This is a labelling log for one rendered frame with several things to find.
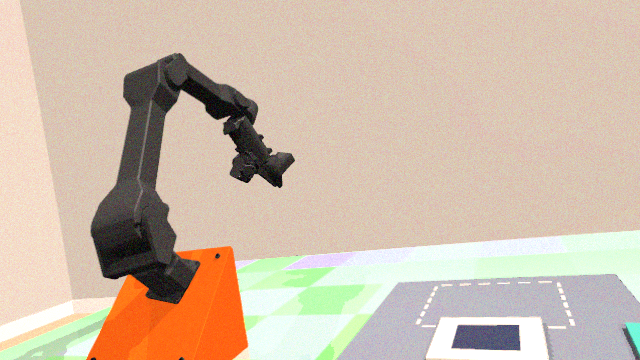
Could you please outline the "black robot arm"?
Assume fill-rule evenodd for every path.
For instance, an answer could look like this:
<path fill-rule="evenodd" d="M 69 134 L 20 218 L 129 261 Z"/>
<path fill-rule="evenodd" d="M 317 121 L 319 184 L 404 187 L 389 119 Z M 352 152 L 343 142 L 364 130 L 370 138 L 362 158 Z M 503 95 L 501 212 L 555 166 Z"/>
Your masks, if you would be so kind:
<path fill-rule="evenodd" d="M 167 220 L 169 206 L 156 192 L 165 116 L 180 91 L 205 105 L 236 146 L 251 141 L 258 105 L 227 84 L 217 84 L 173 53 L 125 75 L 129 120 L 115 186 L 101 201 L 90 226 L 103 276 L 132 276 L 145 297 L 179 304 L 200 266 L 180 257 Z"/>

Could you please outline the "white tile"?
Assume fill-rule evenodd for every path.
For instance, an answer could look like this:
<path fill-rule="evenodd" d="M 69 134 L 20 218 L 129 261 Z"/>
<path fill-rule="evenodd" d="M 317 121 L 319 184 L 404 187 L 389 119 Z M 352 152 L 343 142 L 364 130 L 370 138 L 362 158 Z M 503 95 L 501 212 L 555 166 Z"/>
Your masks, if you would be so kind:
<path fill-rule="evenodd" d="M 426 360 L 549 360 L 541 318 L 441 318 Z"/>

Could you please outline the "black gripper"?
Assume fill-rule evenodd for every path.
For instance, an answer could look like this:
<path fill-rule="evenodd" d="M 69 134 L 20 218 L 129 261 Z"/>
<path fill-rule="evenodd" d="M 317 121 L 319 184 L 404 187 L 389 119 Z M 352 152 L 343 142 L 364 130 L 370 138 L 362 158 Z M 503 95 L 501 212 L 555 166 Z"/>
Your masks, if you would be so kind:
<path fill-rule="evenodd" d="M 284 152 L 277 152 L 270 156 L 273 150 L 265 146 L 263 139 L 263 135 L 256 132 L 251 141 L 237 146 L 235 150 L 240 150 L 242 153 L 245 153 L 244 151 L 251 152 L 260 159 L 263 164 L 260 167 L 256 166 L 255 174 L 260 175 L 274 187 L 281 188 L 283 186 L 282 174 L 293 164 L 295 159 L 291 153 Z"/>

